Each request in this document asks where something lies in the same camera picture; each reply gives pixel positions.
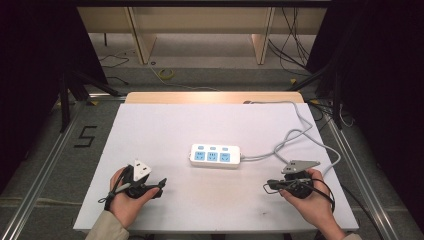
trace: power strip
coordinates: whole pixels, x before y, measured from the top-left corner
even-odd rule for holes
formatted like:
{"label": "power strip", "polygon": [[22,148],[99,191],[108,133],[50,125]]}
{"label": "power strip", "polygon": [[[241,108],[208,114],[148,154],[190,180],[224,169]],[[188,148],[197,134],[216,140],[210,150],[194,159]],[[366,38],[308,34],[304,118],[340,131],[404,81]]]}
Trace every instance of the power strip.
{"label": "power strip", "polygon": [[193,166],[235,169],[240,165],[237,146],[193,144],[189,156]]}

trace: table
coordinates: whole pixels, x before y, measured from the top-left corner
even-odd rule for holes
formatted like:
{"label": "table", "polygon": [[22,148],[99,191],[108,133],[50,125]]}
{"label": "table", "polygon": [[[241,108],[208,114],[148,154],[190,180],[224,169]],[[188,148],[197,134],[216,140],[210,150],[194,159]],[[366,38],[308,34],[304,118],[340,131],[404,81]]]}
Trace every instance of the table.
{"label": "table", "polygon": [[[302,124],[291,104],[241,103],[291,99],[297,102],[302,116],[313,122],[307,104],[294,92],[129,94],[116,116],[74,229],[89,231],[103,209],[97,200],[107,194],[110,176],[119,167],[139,159],[153,169],[147,183],[164,177],[168,182],[162,197],[145,205],[131,231],[278,233],[313,230],[281,196],[267,195],[262,188],[267,179],[282,179],[280,171],[285,164],[280,160],[271,157],[243,162],[235,170],[222,170],[193,167],[187,156],[192,143],[208,140],[219,144],[224,138],[227,142],[237,142],[245,155],[264,151],[264,146],[278,141],[289,129],[302,128]],[[205,121],[210,112],[218,111],[231,114],[215,115],[214,121]],[[275,131],[276,124],[281,125],[281,131]],[[316,126],[308,133],[322,142]],[[321,171],[330,163],[325,149],[306,138],[288,145],[283,152],[289,159],[319,158],[322,164],[317,169]],[[329,171],[325,180],[337,201],[335,217],[340,226],[345,230],[357,229],[335,172]]]}

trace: beige sleeve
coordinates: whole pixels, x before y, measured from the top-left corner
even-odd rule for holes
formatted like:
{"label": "beige sleeve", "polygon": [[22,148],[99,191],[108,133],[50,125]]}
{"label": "beige sleeve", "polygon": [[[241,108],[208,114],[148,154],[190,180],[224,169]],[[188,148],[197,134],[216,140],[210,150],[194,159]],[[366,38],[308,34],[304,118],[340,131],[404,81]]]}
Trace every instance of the beige sleeve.
{"label": "beige sleeve", "polygon": [[362,240],[362,238],[358,234],[349,234],[347,237],[343,238],[343,240]]}
{"label": "beige sleeve", "polygon": [[126,240],[128,237],[129,232],[122,227],[118,219],[111,212],[103,211],[88,233],[86,240]]}

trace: gray floor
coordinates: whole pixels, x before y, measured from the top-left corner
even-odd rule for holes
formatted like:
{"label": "gray floor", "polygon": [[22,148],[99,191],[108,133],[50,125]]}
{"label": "gray floor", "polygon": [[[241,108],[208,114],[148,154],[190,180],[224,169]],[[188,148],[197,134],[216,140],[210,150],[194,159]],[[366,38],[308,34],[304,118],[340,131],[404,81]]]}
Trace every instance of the gray floor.
{"label": "gray floor", "polygon": [[[116,55],[128,57],[129,61],[116,68],[104,68],[108,77],[119,77],[129,85],[116,78],[110,78],[110,85],[121,91],[205,91],[199,87],[209,87],[221,91],[284,91],[290,86],[291,79],[304,77],[285,72],[280,66],[279,58],[268,52],[264,65],[257,65],[253,47],[247,35],[163,35],[159,36],[151,62],[155,65],[138,63],[132,48],[132,39],[127,35],[108,35],[108,47],[103,46],[103,35],[91,35],[99,57]],[[273,36],[275,43],[282,43],[284,36]],[[313,36],[305,36],[304,44],[310,48]],[[289,46],[287,51],[296,56],[295,48]],[[113,66],[122,59],[109,57],[102,61],[105,66]],[[302,72],[296,66],[285,64],[288,69]],[[172,69],[175,77],[162,82],[152,72],[160,69]],[[302,89],[305,99],[314,96],[315,85]],[[96,88],[87,86],[93,94],[102,94]],[[91,182],[103,147],[106,143],[114,117],[122,100],[96,98],[92,104],[84,104],[76,118],[73,131],[58,158],[57,163],[40,198],[32,210],[20,233],[19,239],[84,239],[85,234],[72,229],[78,216],[81,203]],[[318,119],[321,113],[311,108]],[[60,107],[55,106],[34,143],[28,159],[22,162],[10,184],[0,198],[0,230],[6,229],[11,217],[18,209],[20,201],[26,196],[33,180],[37,177],[43,163],[49,158],[51,149],[59,138],[61,124]],[[325,144],[339,150],[334,135],[326,119],[316,122],[321,129]],[[88,129],[87,135],[95,139],[89,148],[75,148],[87,140],[79,139],[84,126],[96,126]],[[424,239],[408,210],[387,181],[384,173],[376,166],[366,139],[355,125],[345,126],[343,133],[354,149],[354,153],[367,176],[373,190],[390,217],[399,239]],[[335,167],[340,182],[353,192],[364,204],[351,170],[345,161]],[[367,219],[359,205],[347,195],[360,228],[358,233],[363,239],[378,239],[375,228]],[[295,233],[293,239],[313,239],[314,233]],[[206,235],[161,235],[158,239],[208,239]],[[282,239],[278,234],[266,235],[229,235],[227,239]]]}

